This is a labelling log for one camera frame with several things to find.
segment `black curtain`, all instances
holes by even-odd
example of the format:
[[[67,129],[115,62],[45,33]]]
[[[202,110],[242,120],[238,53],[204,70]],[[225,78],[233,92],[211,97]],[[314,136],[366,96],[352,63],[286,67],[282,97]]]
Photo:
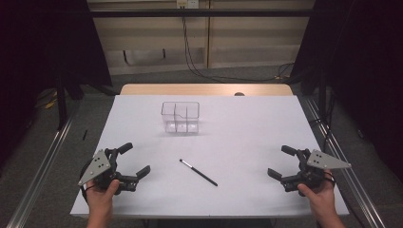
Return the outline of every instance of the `black curtain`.
[[[71,91],[83,82],[111,86],[93,20],[83,12],[86,0],[0,1],[0,164],[31,121],[36,96],[56,87],[57,76]]]

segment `electrical outlet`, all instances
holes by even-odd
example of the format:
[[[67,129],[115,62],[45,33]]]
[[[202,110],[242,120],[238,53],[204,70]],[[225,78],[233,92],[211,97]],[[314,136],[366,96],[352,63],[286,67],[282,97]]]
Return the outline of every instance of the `electrical outlet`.
[[[199,0],[187,0],[187,8],[188,9],[198,9]]]
[[[177,9],[187,9],[187,0],[177,0]]]

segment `floor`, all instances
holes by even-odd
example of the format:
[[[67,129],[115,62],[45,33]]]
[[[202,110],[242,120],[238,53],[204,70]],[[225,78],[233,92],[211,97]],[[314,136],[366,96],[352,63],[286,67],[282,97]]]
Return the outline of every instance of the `floor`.
[[[127,83],[215,83],[211,79],[195,75],[189,70],[169,70],[151,72],[152,67],[144,73],[115,75],[112,77],[114,89],[120,91]],[[281,66],[243,66],[221,67],[215,69],[200,69],[203,76],[240,77],[246,79],[272,79],[278,76]],[[289,75],[291,68],[284,70],[283,77]],[[225,83],[239,83],[233,79],[221,79]],[[268,80],[266,83],[281,83],[281,79]],[[299,85],[292,85],[293,92],[298,95],[307,120],[314,120],[309,101],[317,99],[317,92],[310,97],[300,94]],[[66,132],[57,132],[57,104],[44,108],[48,97],[38,101],[36,114],[24,138],[3,170],[0,180],[0,227],[7,227],[18,214],[24,214],[11,227],[84,227],[86,220],[69,215],[78,188],[78,171],[92,153],[99,140],[108,112],[113,104],[113,97],[108,97],[99,91],[83,85],[86,93],[82,101],[72,101],[67,97],[67,107],[71,123]],[[336,102],[333,110],[332,133],[336,138],[338,149],[341,149],[346,159],[354,164],[354,173],[336,172],[340,189],[344,192],[346,202],[350,205],[352,214],[343,217],[348,227],[401,227],[403,224],[403,184],[386,165],[378,158],[371,142],[361,138],[357,133],[359,127],[355,124],[342,104]],[[323,144],[324,136],[320,124],[313,123],[313,131],[319,144]],[[62,144],[54,144],[56,138],[63,138]],[[50,149],[56,150],[54,156],[45,161]],[[328,140],[328,150],[335,149],[335,142]],[[38,177],[38,169],[48,162],[48,173]],[[351,191],[356,182],[346,180],[347,176],[356,177],[358,185],[362,185],[364,199],[355,191]],[[38,186],[36,194],[30,194],[32,186]],[[372,214],[362,213],[362,208]],[[169,227],[166,221],[149,221],[149,227]],[[315,227],[312,218],[278,218],[256,221],[224,220],[220,227]],[[138,219],[114,219],[110,227],[144,227],[144,222]]]

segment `metal rail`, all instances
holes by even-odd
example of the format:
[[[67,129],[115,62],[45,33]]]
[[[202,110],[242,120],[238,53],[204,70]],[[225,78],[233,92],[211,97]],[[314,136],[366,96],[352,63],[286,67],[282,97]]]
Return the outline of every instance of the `metal rail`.
[[[317,107],[317,104],[315,103],[315,101],[312,98],[307,98],[306,103],[307,103],[312,115],[314,116],[314,118],[319,119],[318,107]],[[340,160],[348,162],[346,156],[344,155],[338,142],[336,141],[335,136],[332,134],[332,132],[327,133],[329,126],[324,123],[319,123],[318,126],[319,126],[320,132],[322,133],[324,139],[326,139],[326,134],[328,134],[327,145],[329,146],[330,150],[332,151],[333,156]],[[358,180],[358,177],[355,175],[353,168],[341,169],[341,172],[342,172],[345,180],[349,184],[350,189],[352,190],[359,206],[361,207],[362,212],[364,213],[364,216],[367,218],[367,221],[370,223],[371,227],[376,227],[376,228],[377,227],[386,227],[385,224],[383,223],[380,215],[378,214],[373,201],[371,200],[370,196],[365,191],[361,182]]]
[[[48,149],[47,154],[44,157],[44,160],[39,166],[39,169],[36,172],[32,182],[30,183],[27,192],[25,193],[20,203],[18,204],[17,208],[15,209],[14,214],[12,215],[9,221],[9,224],[7,225],[7,228],[22,228],[27,222],[29,213],[32,210],[34,203],[36,202],[36,199],[39,197],[39,194],[41,193],[42,187],[48,176],[48,172],[51,166],[53,165],[54,160],[56,159],[56,156],[59,152],[61,145],[63,144],[63,141],[66,138],[66,135],[71,126],[72,117],[74,117],[75,114],[77,113],[79,105],[80,105],[79,102],[75,104],[70,117],[67,119],[66,124],[63,126],[61,130],[58,130],[56,132],[56,135],[53,139],[50,148]]]

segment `white table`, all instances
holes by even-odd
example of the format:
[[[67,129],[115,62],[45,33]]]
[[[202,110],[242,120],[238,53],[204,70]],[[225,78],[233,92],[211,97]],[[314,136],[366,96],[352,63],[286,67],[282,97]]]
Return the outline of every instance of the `white table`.
[[[165,133],[163,102],[199,102],[199,133]],[[118,157],[118,171],[134,175],[150,165],[151,172],[136,192],[114,198],[115,217],[238,219],[311,214],[306,198],[297,191],[285,193],[278,181],[267,176],[269,167],[284,177],[298,171],[297,158],[281,152],[282,145],[319,149],[295,96],[117,96],[97,150],[124,143],[133,143],[134,148]],[[337,212],[348,214],[337,188],[335,192]],[[71,215],[87,214],[78,194]]]

